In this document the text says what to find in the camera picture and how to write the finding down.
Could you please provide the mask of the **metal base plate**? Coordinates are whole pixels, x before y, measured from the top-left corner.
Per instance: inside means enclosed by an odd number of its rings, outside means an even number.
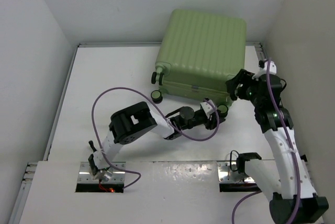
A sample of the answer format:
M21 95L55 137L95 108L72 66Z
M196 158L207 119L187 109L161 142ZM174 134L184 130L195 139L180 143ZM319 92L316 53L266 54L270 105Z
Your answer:
M257 182L265 182L267 179L265 162L263 160L245 161L241 169L237 168L237 163L218 162L219 182L227 185L251 186Z
M77 183L78 184L123 184L125 181L125 172L110 167L107 171L100 170L93 175L89 162L81 162Z

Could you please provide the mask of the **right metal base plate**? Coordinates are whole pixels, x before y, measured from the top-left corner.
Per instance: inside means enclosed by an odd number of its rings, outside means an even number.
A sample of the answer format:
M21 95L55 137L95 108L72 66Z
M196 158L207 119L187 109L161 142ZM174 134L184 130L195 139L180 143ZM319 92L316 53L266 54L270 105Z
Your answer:
M251 186L257 182L265 182L267 179L265 162L263 160L245 161L241 169L237 168L237 163L218 162L219 182L227 185Z

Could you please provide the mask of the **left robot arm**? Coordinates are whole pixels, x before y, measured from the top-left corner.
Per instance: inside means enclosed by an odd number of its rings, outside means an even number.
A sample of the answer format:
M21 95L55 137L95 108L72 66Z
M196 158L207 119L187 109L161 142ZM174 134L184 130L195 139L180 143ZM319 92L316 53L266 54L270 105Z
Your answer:
M104 156L112 161L122 146L133 143L148 132L165 140L174 140L185 130L201 125L207 130L216 130L217 125L225 121L227 114L226 105L215 106L212 100L201 102L197 111L183 106L167 114L166 118L154 113L146 102L122 109L111 116L109 132L100 150L95 148L92 140L88 142L93 150L88 158L91 174L94 179L103 178L110 168Z

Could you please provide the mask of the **light green suitcase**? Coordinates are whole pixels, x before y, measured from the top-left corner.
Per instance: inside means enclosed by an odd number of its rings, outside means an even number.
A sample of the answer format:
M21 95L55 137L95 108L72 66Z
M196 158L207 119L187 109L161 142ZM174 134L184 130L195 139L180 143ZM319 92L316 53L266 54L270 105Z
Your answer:
M247 23L189 9L175 9L154 64L151 83L162 94L230 107L226 81L244 68Z

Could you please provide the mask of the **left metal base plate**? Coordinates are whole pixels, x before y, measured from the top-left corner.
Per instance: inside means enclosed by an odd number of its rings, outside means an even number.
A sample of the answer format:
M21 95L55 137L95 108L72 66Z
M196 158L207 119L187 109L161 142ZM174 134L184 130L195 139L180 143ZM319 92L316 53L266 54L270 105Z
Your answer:
M100 170L93 175L89 162L81 162L77 183L78 184L123 184L125 181L125 172L110 167L107 171Z

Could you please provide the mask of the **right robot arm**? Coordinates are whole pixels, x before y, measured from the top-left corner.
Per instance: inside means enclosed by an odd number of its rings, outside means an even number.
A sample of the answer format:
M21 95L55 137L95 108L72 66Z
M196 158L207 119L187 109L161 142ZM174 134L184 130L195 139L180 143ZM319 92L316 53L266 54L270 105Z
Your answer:
M253 74L242 69L226 86L233 100L248 100L254 106L255 119L278 170L274 174L258 153L251 152L238 155L238 173L254 179L269 201L275 223L315 223L329 204L326 197L317 195L297 150L293 121L281 102L285 81L273 73Z

